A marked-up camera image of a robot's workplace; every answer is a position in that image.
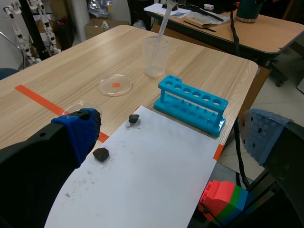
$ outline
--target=cardboard box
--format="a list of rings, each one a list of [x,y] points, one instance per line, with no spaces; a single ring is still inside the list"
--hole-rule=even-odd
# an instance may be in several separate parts
[[[102,28],[103,22],[106,21],[109,28]],[[94,36],[97,36],[103,32],[106,32],[107,30],[110,30],[116,26],[119,25],[129,25],[128,21],[122,21],[122,20],[107,20],[107,19],[96,19],[92,18],[89,23],[85,25],[85,35],[86,39],[90,39]]]

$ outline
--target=paper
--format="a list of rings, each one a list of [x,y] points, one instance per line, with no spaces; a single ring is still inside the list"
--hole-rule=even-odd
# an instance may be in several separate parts
[[[144,8],[144,11],[149,11],[149,12],[152,12],[152,13],[160,13],[160,14],[163,14],[163,15],[165,15],[165,13],[166,13],[166,9],[162,8],[162,4],[159,4],[159,3],[155,3],[153,5],[150,5],[146,8]],[[187,13],[190,13],[190,12],[192,12],[192,11],[188,10],[188,9],[178,8],[176,11],[172,11],[170,13],[170,16],[176,17],[176,18],[182,18]]]
[[[217,17],[222,18],[224,21],[216,20],[216,19],[214,19],[214,18],[212,18],[210,16],[202,15],[202,14],[200,14],[198,12],[187,13],[186,15],[187,15],[187,17],[200,18],[202,20],[208,21],[212,25],[220,25],[220,24],[222,24],[222,23],[230,20],[229,16],[224,16],[224,15],[216,14],[216,13],[209,12],[209,11],[208,11],[208,13],[216,15]]]
[[[165,15],[165,13],[166,13],[166,9],[162,8],[162,4],[159,4],[159,3],[155,3],[153,5],[150,5],[150,6],[146,7],[146,8],[144,8],[144,10],[152,12],[152,13],[160,13],[162,15]],[[226,21],[228,21],[230,19],[229,16],[224,16],[224,15],[216,14],[216,13],[209,12],[209,11],[208,11],[208,13],[216,15],[219,18],[222,18],[224,21],[219,21],[219,20],[216,20],[216,19],[214,19],[214,18],[212,18],[210,16],[202,15],[200,13],[192,12],[191,10],[182,9],[182,8],[178,8],[176,11],[172,11],[170,13],[170,16],[176,17],[176,18],[183,18],[185,16],[200,18],[200,19],[208,21],[209,23],[211,23],[213,25],[220,25],[220,24],[222,24],[222,23],[224,23],[224,22],[226,22]]]
[[[142,106],[135,114],[102,144],[106,161],[90,154],[70,175],[45,228],[187,227],[219,144]]]

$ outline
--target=test tube rack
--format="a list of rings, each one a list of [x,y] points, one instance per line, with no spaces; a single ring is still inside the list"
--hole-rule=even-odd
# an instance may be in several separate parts
[[[161,89],[161,97],[156,100],[154,109],[202,129],[213,136],[219,136],[226,121],[223,113],[228,104],[227,100],[183,84],[180,78],[172,75],[166,76],[158,87]]]

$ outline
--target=wooden table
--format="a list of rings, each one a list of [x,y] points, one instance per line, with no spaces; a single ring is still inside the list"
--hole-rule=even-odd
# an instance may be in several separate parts
[[[235,19],[237,11],[233,13],[241,55],[274,58],[304,33],[304,25],[291,21],[259,15],[255,23],[243,23]],[[163,18],[161,14],[148,14],[156,19]],[[212,25],[211,29],[216,31],[212,32],[184,22],[183,18],[170,17],[167,28],[226,52],[235,53],[230,20],[220,25]]]
[[[162,21],[163,15],[147,12],[150,16]],[[235,28],[240,42],[241,56],[259,64],[259,74],[254,79],[238,114],[250,109],[257,94],[268,77],[272,64],[270,59],[277,57],[304,32],[304,25],[259,15],[255,23],[243,23],[234,19]],[[154,23],[153,31],[159,31],[159,25]],[[235,45],[230,28],[230,21],[221,25],[212,25],[216,32],[200,29],[183,21],[183,18],[170,17],[165,35],[198,44],[204,47],[235,53]],[[287,78],[276,78],[278,84]]]
[[[17,91],[15,87],[20,84],[64,109],[80,100],[94,104],[102,112],[101,131],[107,135],[138,106],[152,109],[161,92],[158,83],[164,76],[151,79],[143,73],[142,41],[151,35],[154,33],[118,26],[1,80],[0,148],[26,140],[57,117]],[[257,65],[250,60],[170,38],[166,74],[229,101],[224,112],[226,125],[217,138],[222,145],[256,72]],[[132,90],[119,97],[101,94],[96,88],[98,82],[112,74],[130,77]]]

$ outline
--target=clear plastic container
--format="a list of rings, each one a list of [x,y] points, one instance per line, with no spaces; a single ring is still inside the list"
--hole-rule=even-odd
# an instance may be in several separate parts
[[[150,77],[159,77],[163,75],[165,73],[168,59],[169,39],[163,36],[161,38],[160,45],[158,47],[154,60],[150,65],[156,40],[157,36],[148,37],[143,40],[142,44],[144,73]]]
[[[131,80],[124,75],[110,75],[99,81],[98,90],[107,96],[121,96],[132,89]]]

